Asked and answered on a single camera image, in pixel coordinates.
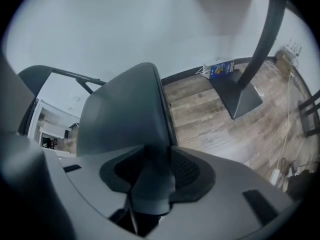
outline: black rubber pad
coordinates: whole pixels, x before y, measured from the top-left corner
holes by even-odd
[[[177,152],[172,153],[171,170],[175,177],[176,190],[190,185],[200,175],[199,166]]]
[[[69,173],[69,172],[72,172],[72,171],[75,171],[75,170],[78,170],[78,169],[81,169],[81,166],[80,166],[80,165],[77,165],[77,164],[70,165],[70,166],[67,166],[67,167],[64,167],[64,168],[63,168],[63,170],[64,170],[66,173]]]
[[[249,190],[242,194],[263,226],[278,216],[277,211],[258,190]]]

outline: power cord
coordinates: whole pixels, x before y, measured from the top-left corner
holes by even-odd
[[[278,169],[278,167],[279,167],[279,163],[280,163],[280,159],[281,159],[281,157],[282,157],[282,155],[283,155],[283,153],[284,153],[284,151],[285,151],[285,146],[286,146],[286,143],[287,143],[287,137],[288,137],[288,131],[289,131],[289,122],[290,122],[290,120],[289,120],[289,117],[290,117],[290,79],[291,79],[291,71],[292,70],[290,70],[290,73],[289,73],[289,80],[288,80],[288,117],[287,117],[287,121],[286,121],[286,133],[285,133],[285,139],[284,139],[284,143],[283,143],[283,147],[282,147],[282,151],[281,151],[281,154],[280,154],[280,156],[279,156],[279,159],[278,159],[278,162],[277,162],[277,164],[276,164],[276,169]]]
[[[305,164],[303,164],[303,165],[298,166],[297,170],[300,171],[300,168],[301,168],[301,167],[304,167],[304,166],[313,166],[313,165],[316,165],[316,164],[318,164],[318,163],[319,163],[318,161],[310,161],[310,162],[307,162],[307,163],[305,163]]]
[[[277,71],[279,71],[280,74],[283,75],[284,77],[289,77],[289,75],[290,75],[290,73],[289,73],[289,74],[283,74],[283,73],[281,72],[281,70],[280,70],[279,68],[277,68],[276,65],[275,65],[273,62],[271,62],[271,61],[264,61],[263,64],[265,64],[265,65],[267,65],[268,67],[270,67],[270,68],[272,69],[272,71],[275,72],[276,74],[278,74]]]
[[[74,114],[71,114],[71,115],[72,115],[72,117],[73,117],[73,120],[74,120],[76,126],[79,128],[79,124],[77,124],[77,121],[76,121],[76,118],[75,118]]]

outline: baseboard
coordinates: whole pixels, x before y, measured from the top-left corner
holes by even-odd
[[[234,64],[237,65],[237,64],[242,64],[242,63],[248,63],[249,61],[251,60],[251,57],[245,57],[245,58],[236,58],[234,60]],[[268,56],[266,58],[267,61],[272,61],[275,63],[276,61],[276,57],[275,56]],[[182,80],[182,79],[185,79],[185,78],[188,78],[188,77],[192,77],[194,76],[200,69],[202,68],[202,66],[198,66],[198,67],[195,67],[195,68],[191,68],[189,70],[186,70],[186,71],[182,71],[180,73],[176,73],[176,74],[173,74],[173,75],[170,75],[166,78],[163,78],[161,79],[161,83],[162,83],[162,86],[166,86],[168,84],[171,84],[171,83],[174,83],[176,81],[179,81],[179,80]]]

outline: laminate floor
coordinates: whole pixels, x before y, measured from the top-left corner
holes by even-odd
[[[244,71],[245,64],[235,65]],[[219,95],[202,75],[165,85],[178,145],[247,165],[269,180],[282,152],[288,122],[288,79],[266,64],[252,79],[263,103],[232,120]],[[318,159],[319,138],[305,138],[298,101],[309,98],[297,75],[289,84],[289,122],[282,157],[302,166]],[[314,116],[309,117],[315,124]],[[314,165],[302,168],[314,170]]]
[[[56,150],[67,151],[72,154],[77,153],[78,127],[73,127],[69,132],[68,138],[58,139]]]

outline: gray plastic surface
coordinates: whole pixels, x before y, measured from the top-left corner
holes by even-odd
[[[268,239],[272,236],[278,229],[288,221],[288,219],[295,213],[301,202],[295,202],[293,205],[285,209],[280,213],[273,221],[264,226],[258,231],[252,232],[249,235],[241,238],[241,240],[263,240]]]
[[[48,171],[44,151],[38,143],[26,136],[0,134],[0,178],[18,197],[17,207],[24,206],[27,213],[30,210],[30,218],[32,213],[39,217],[53,239],[72,240],[71,221]],[[18,217],[19,213],[15,212],[14,216]]]
[[[126,230],[123,230],[99,213],[91,203],[87,202],[74,187],[65,173],[57,155],[53,150],[45,151],[49,174],[55,191],[70,218],[75,238],[77,240],[141,240]],[[106,199],[115,198],[112,193]]]
[[[123,148],[113,152],[63,158],[60,160],[63,167],[79,165],[81,168],[70,171],[66,175],[77,189],[79,194],[87,200],[99,213],[109,218],[118,209],[125,207],[127,194],[112,191],[101,179],[101,166],[118,156],[123,155],[135,147]]]
[[[169,167],[159,169],[150,160],[144,165],[131,190],[132,209],[143,214],[166,214],[170,212],[169,197],[175,191],[175,177]]]
[[[144,145],[152,157],[166,156],[171,134],[157,68],[138,64],[92,93],[79,123],[77,156]]]
[[[0,52],[0,132],[15,133],[34,95]]]
[[[175,203],[148,236],[149,240],[239,239],[262,228],[242,192],[258,190],[279,213],[291,199],[250,168],[200,151],[181,149],[208,162],[216,173],[214,187],[200,200]]]

